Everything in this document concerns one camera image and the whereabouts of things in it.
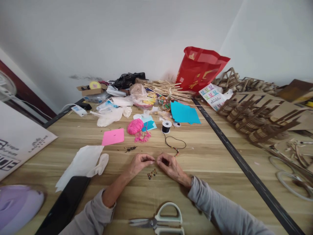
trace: small bead cluster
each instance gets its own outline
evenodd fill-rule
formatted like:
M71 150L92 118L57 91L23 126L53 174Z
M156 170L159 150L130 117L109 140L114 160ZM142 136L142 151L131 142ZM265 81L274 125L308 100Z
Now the small bead cluster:
M175 156L174 157L177 157L178 155L179 155L179 151L178 151L178 149L177 148L174 148L174 147L171 147L172 149L175 149L176 150L176 154L175 154Z
M157 175L157 170L155 168L154 168L154 171L151 171L151 173L148 173L149 180L152 178L152 175L153 176Z

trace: black phone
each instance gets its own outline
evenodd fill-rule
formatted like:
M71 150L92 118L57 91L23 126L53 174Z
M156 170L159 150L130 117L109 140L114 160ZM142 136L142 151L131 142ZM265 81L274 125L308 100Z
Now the black phone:
M70 179L35 235L58 235L71 222L90 179L86 176Z

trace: pink yarn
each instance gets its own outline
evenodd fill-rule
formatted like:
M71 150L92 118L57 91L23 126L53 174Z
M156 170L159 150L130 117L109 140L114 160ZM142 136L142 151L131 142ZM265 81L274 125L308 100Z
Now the pink yarn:
M135 119L130 122L127 127L127 132L131 135L135 135L136 142L147 142L151 137L151 133L146 131L146 135L142 135L143 122L141 119Z

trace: light blue paper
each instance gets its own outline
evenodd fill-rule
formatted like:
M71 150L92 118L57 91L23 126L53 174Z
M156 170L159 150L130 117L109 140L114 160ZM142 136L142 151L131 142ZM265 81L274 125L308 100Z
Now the light blue paper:
M144 117L144 118L142 118L141 120L142 120L143 123L146 123L146 122L148 122L148 121L153 121L153 118L152 118L151 115L149 115L149 117ZM156 129L156 128L157 128L157 126L156 126L155 122L153 121L153 128L148 129L148 131L149 131L149 130Z
M177 101L171 103L171 112L176 122L188 122L189 124L201 124L197 111L188 105L181 104Z
M149 131L149 130L154 129L153 124L154 124L154 121L145 122L145 123L143 124L142 131L145 132L145 131Z

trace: pink paper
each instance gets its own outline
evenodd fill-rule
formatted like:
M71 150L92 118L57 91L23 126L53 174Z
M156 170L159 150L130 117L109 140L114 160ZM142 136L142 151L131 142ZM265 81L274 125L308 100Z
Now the pink paper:
M102 146L124 142L124 128L104 132Z

